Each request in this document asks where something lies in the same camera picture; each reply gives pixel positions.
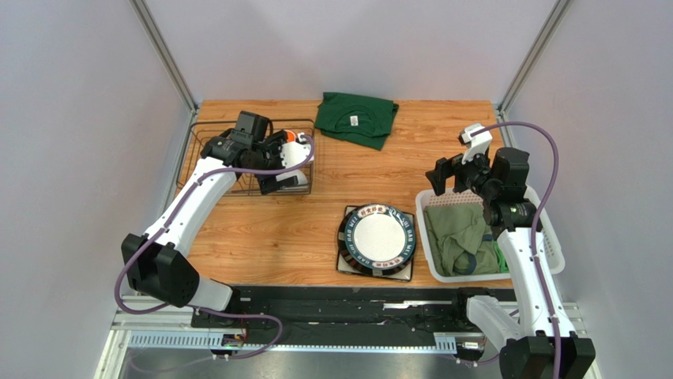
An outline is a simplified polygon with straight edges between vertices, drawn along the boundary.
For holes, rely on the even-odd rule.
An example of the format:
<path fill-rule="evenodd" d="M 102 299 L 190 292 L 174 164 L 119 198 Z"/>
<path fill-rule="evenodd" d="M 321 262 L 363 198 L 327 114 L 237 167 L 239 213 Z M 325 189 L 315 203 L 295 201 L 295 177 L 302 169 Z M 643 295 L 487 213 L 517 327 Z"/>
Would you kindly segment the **orange mug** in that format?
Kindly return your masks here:
<path fill-rule="evenodd" d="M 298 137 L 298 134 L 292 130 L 286 129 L 285 130 L 287 134 L 287 141 L 288 142 L 300 142 L 300 139 Z"/>

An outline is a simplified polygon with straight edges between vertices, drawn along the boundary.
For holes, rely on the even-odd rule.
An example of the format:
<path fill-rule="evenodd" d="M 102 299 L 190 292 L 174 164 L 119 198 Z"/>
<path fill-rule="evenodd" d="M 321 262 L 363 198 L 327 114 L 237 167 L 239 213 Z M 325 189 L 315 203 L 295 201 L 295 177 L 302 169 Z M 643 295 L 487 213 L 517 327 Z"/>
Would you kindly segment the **white ribbed bowl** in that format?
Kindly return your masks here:
<path fill-rule="evenodd" d="M 280 190 L 308 185 L 308 179 L 301 170 L 284 172 L 276 176 L 276 184 Z"/>

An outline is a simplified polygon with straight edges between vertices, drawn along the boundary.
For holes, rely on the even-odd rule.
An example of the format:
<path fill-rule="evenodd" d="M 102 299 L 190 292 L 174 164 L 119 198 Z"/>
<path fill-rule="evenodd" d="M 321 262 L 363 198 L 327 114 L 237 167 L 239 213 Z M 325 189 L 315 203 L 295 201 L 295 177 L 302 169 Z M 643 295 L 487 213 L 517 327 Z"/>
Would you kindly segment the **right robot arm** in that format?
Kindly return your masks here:
<path fill-rule="evenodd" d="M 527 195 L 529 154 L 500 148 L 493 159 L 478 152 L 438 159 L 426 176 L 436 195 L 473 192 L 509 268 L 519 318 L 513 319 L 496 298 L 467 299 L 468 320 L 498 350 L 504 378 L 583 378 L 596 358 L 593 342 L 580 337 L 553 285 L 543 243 L 541 212 Z"/>

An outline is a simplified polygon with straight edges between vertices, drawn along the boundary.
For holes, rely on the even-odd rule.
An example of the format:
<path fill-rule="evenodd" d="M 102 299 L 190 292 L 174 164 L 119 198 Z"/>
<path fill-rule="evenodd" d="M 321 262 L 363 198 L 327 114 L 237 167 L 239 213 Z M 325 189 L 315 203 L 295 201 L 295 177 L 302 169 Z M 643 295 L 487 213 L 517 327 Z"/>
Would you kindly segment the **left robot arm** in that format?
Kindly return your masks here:
<path fill-rule="evenodd" d="M 205 143 L 189 180 L 159 219 L 143 234 L 123 240 L 124 267 L 115 283 L 118 306 L 137 312 L 121 299 L 126 281 L 162 307 L 226 310 L 233 288 L 202 276 L 188 260 L 197 233 L 243 174 L 255 176 L 263 193 L 299 183 L 293 175 L 310 157 L 311 148 L 296 133 L 275 130 L 269 118 L 240 112 L 234 127 Z"/>

